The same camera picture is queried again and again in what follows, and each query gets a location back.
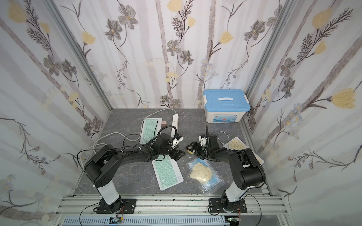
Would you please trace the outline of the green keyboard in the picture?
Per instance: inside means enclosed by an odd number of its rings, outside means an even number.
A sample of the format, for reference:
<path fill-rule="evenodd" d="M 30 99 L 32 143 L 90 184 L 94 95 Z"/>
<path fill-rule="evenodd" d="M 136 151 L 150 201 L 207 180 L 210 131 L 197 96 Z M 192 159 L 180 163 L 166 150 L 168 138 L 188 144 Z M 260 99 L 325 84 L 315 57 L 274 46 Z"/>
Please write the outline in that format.
<path fill-rule="evenodd" d="M 140 144 L 146 144 L 152 140 L 161 130 L 162 118 L 147 118 L 142 124 Z"/>
<path fill-rule="evenodd" d="M 161 155 L 152 161 L 152 165 L 161 191 L 184 181 L 177 161 L 171 159 L 170 156 Z"/>

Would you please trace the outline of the white power strip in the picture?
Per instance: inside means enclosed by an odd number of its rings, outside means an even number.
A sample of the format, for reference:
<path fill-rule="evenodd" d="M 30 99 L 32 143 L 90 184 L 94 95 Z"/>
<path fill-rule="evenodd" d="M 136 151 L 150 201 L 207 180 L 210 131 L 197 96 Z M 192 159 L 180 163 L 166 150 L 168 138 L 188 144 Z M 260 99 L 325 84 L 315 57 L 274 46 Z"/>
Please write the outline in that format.
<path fill-rule="evenodd" d="M 172 120 L 172 126 L 174 126 L 176 129 L 178 129 L 178 123 L 179 123 L 179 115 L 174 114 L 173 115 L 173 120 Z M 176 130 L 174 128 L 172 128 L 171 137 L 173 137 L 175 134 L 176 134 Z"/>

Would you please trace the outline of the yellow wireless keyboard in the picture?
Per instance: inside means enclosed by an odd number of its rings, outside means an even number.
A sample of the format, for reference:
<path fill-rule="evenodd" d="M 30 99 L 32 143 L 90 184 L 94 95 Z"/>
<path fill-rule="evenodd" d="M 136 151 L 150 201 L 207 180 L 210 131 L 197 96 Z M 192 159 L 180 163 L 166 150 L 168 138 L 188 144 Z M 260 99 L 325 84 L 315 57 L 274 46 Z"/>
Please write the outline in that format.
<path fill-rule="evenodd" d="M 248 146 L 238 137 L 233 138 L 228 143 L 223 145 L 223 147 L 231 150 L 244 150 L 248 148 Z M 252 151 L 252 153 L 254 154 L 254 156 L 256 157 L 256 159 L 259 161 L 260 164 L 264 164 L 265 161 L 260 156 L 258 156 L 254 151 Z"/>

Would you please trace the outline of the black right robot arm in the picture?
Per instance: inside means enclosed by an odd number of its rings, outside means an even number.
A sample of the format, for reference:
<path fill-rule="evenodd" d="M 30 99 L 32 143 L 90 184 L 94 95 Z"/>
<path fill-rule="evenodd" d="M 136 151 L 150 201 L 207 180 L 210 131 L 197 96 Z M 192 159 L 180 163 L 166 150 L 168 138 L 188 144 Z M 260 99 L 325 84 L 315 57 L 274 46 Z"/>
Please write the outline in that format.
<path fill-rule="evenodd" d="M 204 161 L 227 163 L 231 169 L 233 182 L 223 191 L 219 203 L 210 202 L 210 212 L 215 214 L 216 207 L 220 206 L 226 213 L 246 213 L 245 197 L 250 190 L 265 184 L 265 171 L 250 148 L 230 149 L 220 143 L 218 136 L 210 134 L 206 127 L 206 133 L 186 146 L 186 150 Z"/>

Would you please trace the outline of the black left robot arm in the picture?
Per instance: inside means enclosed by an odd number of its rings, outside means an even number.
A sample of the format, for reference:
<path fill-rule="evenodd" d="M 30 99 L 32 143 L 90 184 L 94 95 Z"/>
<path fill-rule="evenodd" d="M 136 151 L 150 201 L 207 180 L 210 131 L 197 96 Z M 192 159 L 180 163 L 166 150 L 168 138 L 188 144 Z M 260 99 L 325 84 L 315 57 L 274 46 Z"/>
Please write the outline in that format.
<path fill-rule="evenodd" d="M 114 148 L 105 145 L 84 165 L 84 174 L 101 195 L 100 202 L 93 209 L 95 213 L 119 214 L 124 210 L 126 204 L 113 182 L 113 177 L 121 166 L 155 161 L 159 156 L 163 158 L 169 156 L 177 161 L 186 155 L 184 151 L 177 149 L 183 137 L 176 127 L 165 126 L 165 128 L 172 128 L 175 134 L 171 137 L 162 133 L 164 129 L 161 129 L 146 144 L 135 148 Z"/>

